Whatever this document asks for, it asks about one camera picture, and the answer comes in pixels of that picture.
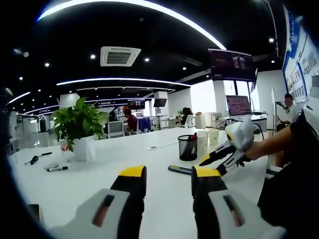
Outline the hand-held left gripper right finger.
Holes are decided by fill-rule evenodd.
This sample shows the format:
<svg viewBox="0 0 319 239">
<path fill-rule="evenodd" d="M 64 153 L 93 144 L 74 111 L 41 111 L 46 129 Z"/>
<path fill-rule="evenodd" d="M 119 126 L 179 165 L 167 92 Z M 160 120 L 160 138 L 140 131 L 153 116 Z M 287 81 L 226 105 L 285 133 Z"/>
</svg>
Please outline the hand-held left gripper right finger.
<svg viewBox="0 0 319 239">
<path fill-rule="evenodd" d="M 244 195 L 228 189 L 215 169 L 192 167 L 191 190 L 199 239 L 281 239 L 286 234 L 266 222 Z"/>
</svg>

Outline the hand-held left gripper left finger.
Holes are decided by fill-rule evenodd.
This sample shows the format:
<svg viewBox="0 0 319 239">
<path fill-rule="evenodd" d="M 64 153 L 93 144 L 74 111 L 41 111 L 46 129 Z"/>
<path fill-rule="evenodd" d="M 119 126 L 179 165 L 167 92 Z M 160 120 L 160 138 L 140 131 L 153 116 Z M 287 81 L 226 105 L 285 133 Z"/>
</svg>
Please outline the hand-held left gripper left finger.
<svg viewBox="0 0 319 239">
<path fill-rule="evenodd" d="M 75 217 L 50 230 L 56 239 L 137 239 L 145 209 L 147 168 L 121 171 L 109 189 L 83 202 Z"/>
</svg>

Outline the person's right hand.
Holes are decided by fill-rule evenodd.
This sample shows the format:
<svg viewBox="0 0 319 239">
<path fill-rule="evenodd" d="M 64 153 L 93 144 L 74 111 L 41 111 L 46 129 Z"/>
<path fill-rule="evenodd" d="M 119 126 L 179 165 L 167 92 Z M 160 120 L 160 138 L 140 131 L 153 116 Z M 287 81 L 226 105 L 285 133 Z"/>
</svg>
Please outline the person's right hand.
<svg viewBox="0 0 319 239">
<path fill-rule="evenodd" d="M 245 162 L 254 161 L 257 159 L 257 152 L 255 147 L 251 147 L 250 149 L 246 150 L 242 157 L 236 162 L 237 166 L 244 167 Z"/>
</svg>

